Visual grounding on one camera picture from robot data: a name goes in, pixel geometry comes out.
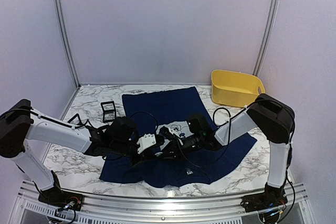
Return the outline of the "navy blue printed t-shirt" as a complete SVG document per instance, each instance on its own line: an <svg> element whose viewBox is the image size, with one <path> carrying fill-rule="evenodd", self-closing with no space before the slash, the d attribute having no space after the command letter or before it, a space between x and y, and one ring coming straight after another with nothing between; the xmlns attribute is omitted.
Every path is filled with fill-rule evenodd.
<svg viewBox="0 0 336 224"><path fill-rule="evenodd" d="M191 132L186 120L193 113L204 115L211 128L216 128L195 87L124 94L122 104L126 116L132 117L141 135L171 126L180 136L187 137ZM199 150L183 158L155 159L137 166L132 166L127 157L111 154L104 163L100 179L119 184L144 181L156 188L211 184L234 171L256 142L246 133L219 151Z"/></svg>

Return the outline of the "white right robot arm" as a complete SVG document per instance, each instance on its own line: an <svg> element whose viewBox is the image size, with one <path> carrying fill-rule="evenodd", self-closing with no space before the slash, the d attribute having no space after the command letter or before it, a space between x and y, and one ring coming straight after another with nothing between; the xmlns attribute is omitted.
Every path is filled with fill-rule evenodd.
<svg viewBox="0 0 336 224"><path fill-rule="evenodd" d="M165 151L172 150L186 157L198 149L219 151L228 149L250 131L259 131L269 143L269 173L264 191L244 196L241 205L270 208L287 202L285 185L292 159L292 137L295 132L295 113L279 100L262 93L227 122L212 130L203 116L194 114L187 121L191 135L180 137L175 130L163 126L159 133L169 141Z"/></svg>

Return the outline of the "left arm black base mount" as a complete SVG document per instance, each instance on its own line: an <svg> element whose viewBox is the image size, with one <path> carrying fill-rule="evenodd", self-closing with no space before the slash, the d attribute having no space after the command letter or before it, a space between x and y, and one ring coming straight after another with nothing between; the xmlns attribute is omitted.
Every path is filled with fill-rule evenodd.
<svg viewBox="0 0 336 224"><path fill-rule="evenodd" d="M66 209L65 207L68 206L68 208L72 208L75 211L80 211L83 203L83 195L61 189L57 175L53 171L51 171L51 174L54 179L54 186L52 188L40 190L35 186L39 192L38 200L58 208Z"/></svg>

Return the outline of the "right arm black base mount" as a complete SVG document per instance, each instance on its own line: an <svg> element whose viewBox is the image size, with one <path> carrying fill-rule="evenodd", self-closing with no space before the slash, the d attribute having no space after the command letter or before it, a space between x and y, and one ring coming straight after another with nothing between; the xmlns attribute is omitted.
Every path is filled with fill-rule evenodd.
<svg viewBox="0 0 336 224"><path fill-rule="evenodd" d="M279 188L265 184L262 193L243 196L240 205L246 212L260 211L273 207L278 207L288 202L283 183Z"/></svg>

